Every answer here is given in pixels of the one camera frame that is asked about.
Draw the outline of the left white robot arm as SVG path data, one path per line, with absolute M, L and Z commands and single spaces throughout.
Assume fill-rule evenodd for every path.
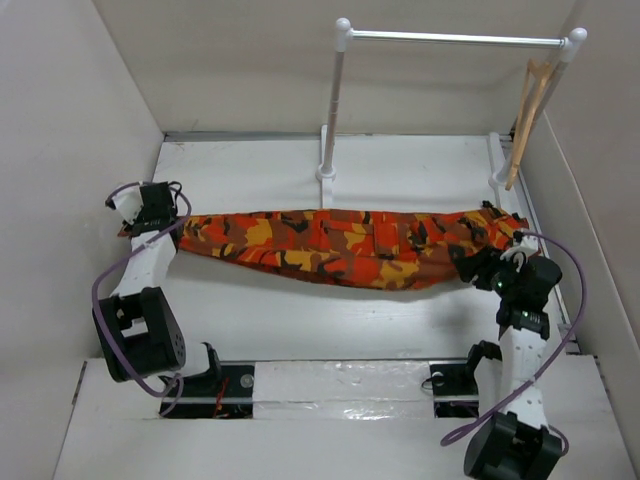
M 108 195 L 105 206 L 121 216 L 131 251 L 94 281 L 92 316 L 114 381 L 134 381 L 158 396 L 145 382 L 158 375 L 171 396 L 196 392 L 208 397 L 223 382 L 210 344 L 204 345 L 208 362 L 194 365 L 187 377 L 165 375 L 178 373 L 187 360 L 184 337 L 162 290 L 186 222 L 179 202 L 191 207 L 176 181 L 128 183 Z

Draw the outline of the white and silver clothes rack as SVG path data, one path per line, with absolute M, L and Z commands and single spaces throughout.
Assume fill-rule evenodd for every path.
M 336 169 L 334 167 L 334 147 L 337 136 L 337 119 L 340 103 L 340 92 L 344 61 L 347 47 L 352 41 L 380 41 L 404 42 L 421 44 L 465 45 L 513 47 L 525 49 L 556 50 L 557 61 L 552 64 L 553 74 L 550 84 L 543 97 L 540 109 L 536 114 L 533 129 L 538 118 L 543 113 L 555 89 L 562 79 L 568 66 L 577 56 L 580 48 L 588 38 L 588 32 L 582 27 L 572 29 L 562 38 L 491 36 L 453 33 L 400 32 L 361 30 L 352 27 L 347 18 L 340 18 L 335 22 L 334 34 L 334 63 L 331 78 L 331 93 L 329 97 L 327 123 L 320 130 L 320 163 L 316 171 L 316 178 L 320 185 L 320 206 L 330 208 L 334 200 L 334 182 Z M 489 184 L 498 189 L 505 189 L 505 181 L 511 164 L 511 155 L 503 162 L 502 167 L 489 178 Z

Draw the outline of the orange camouflage trousers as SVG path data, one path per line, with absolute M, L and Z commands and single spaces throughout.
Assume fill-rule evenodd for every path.
M 192 215 L 178 247 L 296 280 L 383 291 L 452 280 L 455 260 L 504 251 L 529 222 L 488 201 L 476 210 L 288 210 Z

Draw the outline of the wooden clothes hanger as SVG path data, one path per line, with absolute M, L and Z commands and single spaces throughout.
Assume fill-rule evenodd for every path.
M 538 63 L 534 59 L 527 62 L 524 84 L 516 118 L 511 152 L 511 164 L 505 181 L 505 189 L 510 190 L 518 176 L 526 146 L 533 129 L 536 114 L 553 74 L 548 62 Z

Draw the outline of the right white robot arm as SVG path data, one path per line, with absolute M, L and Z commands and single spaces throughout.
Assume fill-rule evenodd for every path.
M 545 257 L 515 254 L 507 260 L 491 249 L 457 261 L 456 268 L 462 281 L 500 298 L 498 342 L 474 345 L 462 369 L 471 392 L 495 388 L 495 397 L 482 403 L 487 419 L 469 441 L 464 473 L 473 479 L 547 479 L 563 454 L 563 440 L 547 421 L 536 380 L 550 339 L 544 307 L 562 271 Z

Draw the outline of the black base rail with foil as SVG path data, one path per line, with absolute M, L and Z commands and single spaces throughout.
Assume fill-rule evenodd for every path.
M 171 419 L 473 419 L 497 401 L 499 359 L 474 346 L 462 359 L 222 362 L 163 399 Z

